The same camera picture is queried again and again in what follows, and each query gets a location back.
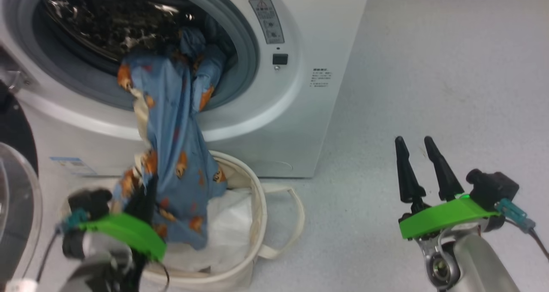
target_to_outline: circular door opening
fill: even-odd
[[[18,24],[31,58],[71,90],[116,108],[132,110],[132,96],[116,83],[124,55],[178,46],[184,26],[199,28],[227,56],[206,109],[243,93],[257,70],[255,35],[229,0],[35,0],[33,10],[19,8],[19,19],[32,21]]]

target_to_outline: laundry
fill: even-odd
[[[125,57],[118,83],[135,97],[139,134],[150,148],[114,190],[123,207],[140,184],[158,176],[153,228],[167,242],[202,249],[208,239],[208,200],[227,189],[210,155],[196,115],[210,100],[226,56],[197,28],[180,31],[179,49],[163,55],[136,51]]]

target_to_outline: blue and white sticker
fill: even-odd
[[[76,157],[49,157],[51,161],[59,164],[72,175],[97,175],[84,161]]]

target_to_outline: gray sticker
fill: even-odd
[[[267,44],[284,43],[282,27],[271,0],[250,0],[253,12],[261,24]]]

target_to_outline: white washing machine panel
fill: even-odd
[[[97,175],[119,175],[145,147],[133,113],[76,93],[65,86],[70,79],[49,74],[39,61],[45,47],[20,34],[33,28],[24,11],[36,3],[1,1],[0,40],[32,80],[17,97],[39,156],[79,158]],[[229,1],[256,38],[257,71],[239,97],[200,114],[204,138],[259,176],[311,177],[366,0],[271,0],[282,44],[267,44],[250,0]],[[288,54],[288,65],[275,68],[273,54]],[[67,57],[57,66],[62,71],[76,61]]]

